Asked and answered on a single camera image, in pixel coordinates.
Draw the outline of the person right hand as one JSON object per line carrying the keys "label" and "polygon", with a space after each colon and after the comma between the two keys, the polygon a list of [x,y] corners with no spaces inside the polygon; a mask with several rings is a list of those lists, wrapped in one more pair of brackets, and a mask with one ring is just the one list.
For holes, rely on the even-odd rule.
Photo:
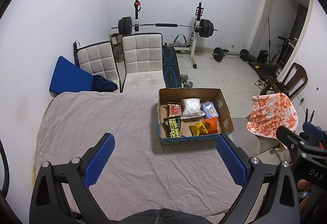
{"label": "person right hand", "polygon": [[315,196],[313,196],[313,191],[311,190],[313,188],[313,184],[309,181],[301,179],[298,181],[297,187],[300,190],[300,212],[303,212],[307,207],[312,208],[317,202],[317,199]]}

